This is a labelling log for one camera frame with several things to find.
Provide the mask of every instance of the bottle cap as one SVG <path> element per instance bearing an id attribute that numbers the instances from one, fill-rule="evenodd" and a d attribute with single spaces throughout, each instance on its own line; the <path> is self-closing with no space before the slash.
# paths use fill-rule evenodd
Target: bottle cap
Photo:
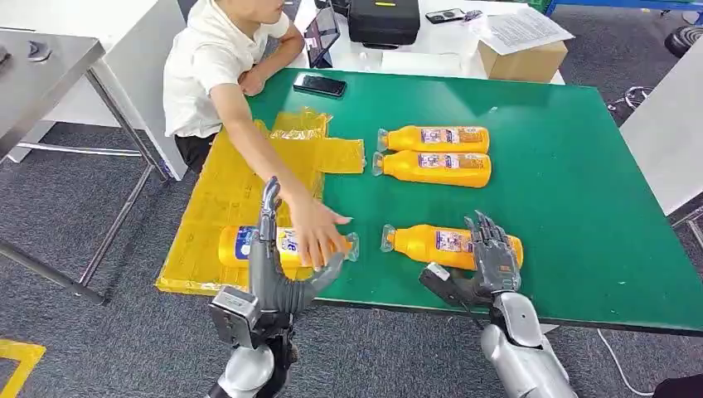
<path id="1" fill-rule="evenodd" d="M 392 251 L 395 246 L 395 228 L 386 224 L 383 226 L 383 233 L 381 234 L 381 251 L 387 253 Z"/>
<path id="2" fill-rule="evenodd" d="M 388 131 L 384 129 L 378 129 L 377 148 L 379 152 L 383 152 L 388 149 Z"/>
<path id="3" fill-rule="evenodd" d="M 374 153 L 373 168 L 371 169 L 371 173 L 374 177 L 378 177 L 383 174 L 383 153 Z"/>
<path id="4" fill-rule="evenodd" d="M 359 235 L 356 232 L 352 232 L 351 234 L 345 237 L 347 238 L 347 242 L 349 242 L 349 244 L 351 245 L 351 247 L 349 248 L 349 252 L 347 253 L 346 260 L 359 260 Z"/>

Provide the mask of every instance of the gray metal tabletop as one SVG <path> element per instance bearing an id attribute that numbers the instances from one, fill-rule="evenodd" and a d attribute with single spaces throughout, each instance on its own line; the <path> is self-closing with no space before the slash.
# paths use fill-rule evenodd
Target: gray metal tabletop
<path id="1" fill-rule="evenodd" d="M 44 43 L 48 59 L 27 58 L 30 42 Z M 45 35 L 0 29 L 0 46 L 10 57 L 0 64 L 0 160 L 34 124 L 52 110 L 105 53 L 92 37 Z"/>

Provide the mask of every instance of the metal table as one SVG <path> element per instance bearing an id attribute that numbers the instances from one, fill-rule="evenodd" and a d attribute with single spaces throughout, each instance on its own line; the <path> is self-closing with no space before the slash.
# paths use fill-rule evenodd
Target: metal table
<path id="1" fill-rule="evenodd" d="M 92 67 L 95 62 L 105 53 L 98 39 L 0 30 L 0 46 L 4 46 L 10 54 L 10 57 L 0 64 L 0 161 L 15 146 L 23 146 L 49 151 L 141 157 L 147 163 L 137 184 L 115 217 L 79 280 L 73 280 L 0 238 L 0 255 L 24 265 L 77 295 L 85 296 L 94 303 L 103 303 L 104 296 L 88 288 L 90 280 L 124 219 L 132 209 L 149 175 L 155 172 L 162 181 L 166 181 L 168 175 L 157 165 L 142 139 L 129 124 L 124 113 L 93 71 Z M 34 51 L 34 58 L 41 59 L 46 55 L 48 58 L 43 61 L 33 61 L 28 56 L 31 51 Z M 81 76 L 86 77 L 124 132 L 132 139 L 137 147 L 136 151 L 112 148 L 74 148 L 22 142 L 34 124 L 59 103 Z"/>

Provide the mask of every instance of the plastic bottle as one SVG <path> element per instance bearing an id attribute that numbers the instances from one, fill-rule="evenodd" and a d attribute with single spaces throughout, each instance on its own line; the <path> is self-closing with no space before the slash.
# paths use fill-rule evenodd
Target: plastic bottle
<path id="1" fill-rule="evenodd" d="M 405 126 L 378 130 L 378 150 L 488 153 L 488 129 L 478 126 Z"/>
<path id="2" fill-rule="evenodd" d="M 515 236 L 509 235 L 508 239 L 515 251 L 518 267 L 522 267 L 522 242 Z M 385 225 L 381 236 L 381 251 L 392 250 L 423 263 L 434 261 L 448 267 L 476 270 L 469 230 L 425 224 L 397 230 Z"/>
<path id="3" fill-rule="evenodd" d="M 255 229 L 254 226 L 226 226 L 220 233 L 218 247 L 220 262 L 231 267 L 246 267 L 249 260 L 251 237 Z M 356 232 L 352 232 L 346 238 L 349 243 L 346 259 L 356 261 L 359 258 L 359 236 Z M 293 228 L 278 228 L 276 246 L 281 254 L 282 263 L 298 262 L 302 264 Z"/>
<path id="4" fill-rule="evenodd" d="M 483 153 L 374 153 L 373 175 L 388 174 L 403 181 L 432 182 L 460 187 L 485 187 L 491 159 Z"/>

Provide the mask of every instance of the cardboard box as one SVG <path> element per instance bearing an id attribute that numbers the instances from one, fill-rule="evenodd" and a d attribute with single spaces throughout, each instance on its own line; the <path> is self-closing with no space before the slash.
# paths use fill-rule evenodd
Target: cardboard box
<path id="1" fill-rule="evenodd" d="M 549 83 L 566 56 L 566 46 L 563 41 L 556 41 L 501 56 L 479 41 L 478 53 L 488 79 Z"/>

